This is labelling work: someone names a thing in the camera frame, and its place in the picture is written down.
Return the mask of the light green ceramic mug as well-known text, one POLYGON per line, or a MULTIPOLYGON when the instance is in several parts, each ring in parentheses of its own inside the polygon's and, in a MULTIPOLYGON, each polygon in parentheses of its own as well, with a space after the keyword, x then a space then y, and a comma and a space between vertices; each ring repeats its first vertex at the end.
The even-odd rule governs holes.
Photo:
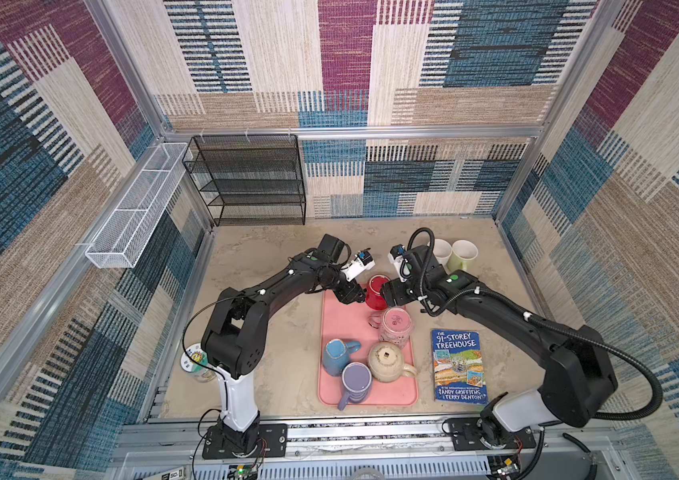
POLYGON ((469 271, 479 257, 479 248, 469 240, 457 240, 451 245, 451 257, 447 261, 447 268, 453 271, 469 271))

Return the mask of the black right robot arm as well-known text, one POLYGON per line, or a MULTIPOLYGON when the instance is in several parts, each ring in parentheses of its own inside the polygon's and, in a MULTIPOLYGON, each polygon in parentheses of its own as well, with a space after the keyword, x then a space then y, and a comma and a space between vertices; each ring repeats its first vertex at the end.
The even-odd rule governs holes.
POLYGON ((541 386, 503 394, 481 411, 479 431, 490 448, 505 446, 515 433, 535 425, 583 427, 617 390, 609 354, 598 346, 603 338, 593 328, 550 322, 463 270, 447 272, 425 245, 411 250, 395 245, 389 260, 399 278, 383 285, 388 306, 417 302, 426 310, 475 320, 543 368, 541 386))

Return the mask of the white ceramic mug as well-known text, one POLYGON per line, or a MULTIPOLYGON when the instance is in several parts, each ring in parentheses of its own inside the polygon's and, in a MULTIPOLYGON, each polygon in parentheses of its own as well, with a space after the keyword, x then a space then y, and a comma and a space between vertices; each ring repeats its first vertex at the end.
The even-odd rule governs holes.
POLYGON ((435 239, 435 245, 433 245, 433 255, 435 259, 441 266, 447 265, 449 259, 451 259, 451 254, 453 254, 453 248, 451 244, 443 239, 435 239))

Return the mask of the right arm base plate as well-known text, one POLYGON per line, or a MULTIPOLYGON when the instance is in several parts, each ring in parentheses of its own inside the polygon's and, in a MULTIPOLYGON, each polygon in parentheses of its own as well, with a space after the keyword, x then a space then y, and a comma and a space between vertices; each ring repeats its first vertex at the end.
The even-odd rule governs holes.
POLYGON ((451 438, 455 451, 499 451, 535 449, 537 438, 533 430, 525 428, 505 436, 499 444, 492 444, 483 438, 483 430, 477 426, 477 417, 451 417, 441 423, 441 431, 451 438))

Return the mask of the pink patterned glass mug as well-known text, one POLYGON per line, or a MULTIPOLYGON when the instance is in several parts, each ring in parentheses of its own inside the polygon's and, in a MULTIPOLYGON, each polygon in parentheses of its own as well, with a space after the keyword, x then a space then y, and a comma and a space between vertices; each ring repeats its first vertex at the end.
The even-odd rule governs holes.
POLYGON ((385 311, 375 311, 369 315, 369 326, 379 332, 379 340, 405 347, 413 332, 413 320, 407 310, 401 307, 389 308, 385 311))

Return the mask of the red ceramic mug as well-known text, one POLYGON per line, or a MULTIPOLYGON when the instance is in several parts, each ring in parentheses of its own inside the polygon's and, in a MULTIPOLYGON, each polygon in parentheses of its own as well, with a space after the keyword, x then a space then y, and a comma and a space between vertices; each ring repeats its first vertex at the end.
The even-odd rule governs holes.
POLYGON ((383 274, 377 274, 367 283, 367 298, 365 304, 372 310, 387 310, 387 302, 383 298, 383 286, 389 282, 389 278, 383 274))

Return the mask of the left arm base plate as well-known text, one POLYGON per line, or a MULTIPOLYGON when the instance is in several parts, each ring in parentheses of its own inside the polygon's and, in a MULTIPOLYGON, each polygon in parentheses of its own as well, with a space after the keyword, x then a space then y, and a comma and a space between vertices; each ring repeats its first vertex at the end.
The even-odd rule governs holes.
POLYGON ((203 460, 227 460, 285 456, 288 427, 285 423, 254 422, 245 432, 233 430, 223 423, 204 432, 203 460))

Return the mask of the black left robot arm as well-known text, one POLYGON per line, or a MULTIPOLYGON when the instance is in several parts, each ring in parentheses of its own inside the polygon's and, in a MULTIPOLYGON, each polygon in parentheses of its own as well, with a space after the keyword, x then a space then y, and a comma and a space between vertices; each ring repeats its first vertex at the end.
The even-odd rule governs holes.
POLYGON ((267 280, 243 290, 227 288, 211 305, 200 348, 208 362, 205 369, 215 374, 219 387, 221 412, 210 439, 221 447, 251 454, 261 446, 253 372, 265 352, 271 317, 298 296, 325 290, 345 305, 365 302, 357 277, 371 270, 375 260, 361 250, 341 262, 345 251, 345 242, 326 234, 319 246, 292 256, 267 280))

